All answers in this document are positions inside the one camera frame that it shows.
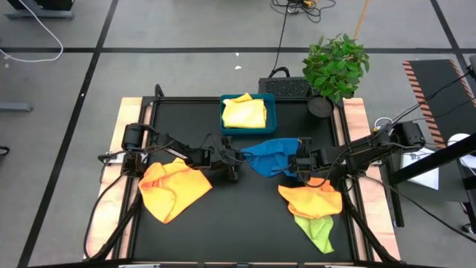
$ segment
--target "yellow cloth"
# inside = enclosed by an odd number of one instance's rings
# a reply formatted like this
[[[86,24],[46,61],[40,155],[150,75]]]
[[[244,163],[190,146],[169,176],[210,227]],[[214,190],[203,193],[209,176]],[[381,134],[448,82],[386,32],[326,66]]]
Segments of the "yellow cloth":
[[[311,178],[310,185],[320,185],[324,179]],[[308,186],[287,188],[279,185],[277,190],[289,202],[288,210],[307,237],[324,254],[334,251],[329,234],[334,222],[330,215],[342,211],[341,193],[334,190],[330,181],[319,188]]]
[[[224,127],[265,128],[266,108],[263,99],[254,100],[248,93],[236,99],[223,100]]]
[[[323,179],[311,178],[310,185],[319,185]],[[341,193],[334,190],[330,181],[319,188],[287,188],[279,185],[277,190],[289,202],[288,209],[297,216],[318,219],[322,216],[339,214],[342,211]]]
[[[200,170],[179,158],[166,165],[152,164],[139,182],[144,205],[162,223],[169,223],[211,188]]]

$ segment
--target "white cable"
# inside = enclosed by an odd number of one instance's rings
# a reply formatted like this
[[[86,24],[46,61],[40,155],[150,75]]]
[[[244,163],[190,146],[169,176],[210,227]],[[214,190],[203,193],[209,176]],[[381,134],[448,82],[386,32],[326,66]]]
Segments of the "white cable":
[[[387,120],[389,120],[389,122],[393,123],[392,118],[381,117],[381,118],[375,120],[375,123],[373,123],[373,127],[377,127],[377,123],[382,119],[387,119]]]
[[[48,62],[48,61],[55,61],[55,60],[58,60],[58,58],[61,57],[61,54],[62,54],[62,51],[63,51],[63,46],[62,46],[62,43],[60,42],[60,40],[53,34],[51,33],[51,31],[46,28],[46,26],[44,26],[42,24],[42,22],[38,19],[38,17],[35,15],[35,13],[22,1],[22,0],[18,0],[21,4],[23,4],[23,6],[28,10],[30,11],[31,15],[33,15],[33,17],[38,21],[38,23],[47,31],[49,32],[49,34],[59,43],[59,46],[61,46],[61,51],[59,52],[59,54],[53,58],[53,59],[43,59],[43,60],[22,60],[22,59],[17,59],[15,57],[12,57],[10,56],[9,54],[6,54],[1,48],[0,48],[0,52],[5,55],[7,58],[10,58],[12,60],[16,60],[16,61],[19,61],[19,62],[22,62],[22,63],[41,63],[41,62]]]

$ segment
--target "orange cloth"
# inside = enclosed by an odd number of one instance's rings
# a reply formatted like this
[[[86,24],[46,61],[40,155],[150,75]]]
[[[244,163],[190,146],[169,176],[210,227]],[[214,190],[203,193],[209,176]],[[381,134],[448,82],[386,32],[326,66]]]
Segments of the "orange cloth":
[[[169,223],[211,188],[200,170],[179,158],[166,165],[152,164],[139,182],[144,205],[162,223]]]
[[[324,179],[311,178],[310,185],[319,185]],[[319,219],[322,216],[339,214],[342,211],[341,193],[334,190],[330,181],[319,188],[287,188],[279,185],[277,190],[289,202],[288,209],[297,216]]]

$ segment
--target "teal basket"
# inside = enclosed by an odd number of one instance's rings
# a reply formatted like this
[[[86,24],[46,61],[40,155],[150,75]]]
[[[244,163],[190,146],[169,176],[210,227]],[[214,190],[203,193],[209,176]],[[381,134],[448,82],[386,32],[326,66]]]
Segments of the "teal basket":
[[[223,110],[225,110],[225,105],[223,100],[233,99],[241,97],[241,95],[222,95],[220,97],[220,128],[222,129],[223,135],[259,135],[259,134],[270,134],[276,130],[277,119],[276,119],[276,105],[274,104],[274,95],[265,93],[265,94],[250,94],[253,99],[263,99],[266,107],[266,128],[259,129],[247,129],[247,128],[225,128],[223,126]]]

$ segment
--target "blue cloth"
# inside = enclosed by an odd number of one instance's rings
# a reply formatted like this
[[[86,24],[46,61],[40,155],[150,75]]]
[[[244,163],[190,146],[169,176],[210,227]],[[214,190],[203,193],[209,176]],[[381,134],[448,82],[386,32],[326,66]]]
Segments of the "blue cloth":
[[[242,152],[252,153],[253,156],[245,154],[245,158],[250,160],[250,166],[259,174],[267,177],[284,172],[287,176],[296,177],[296,173],[290,173],[285,169],[288,166],[288,156],[296,154],[299,147],[297,138],[276,138],[265,141],[262,144],[242,149]]]

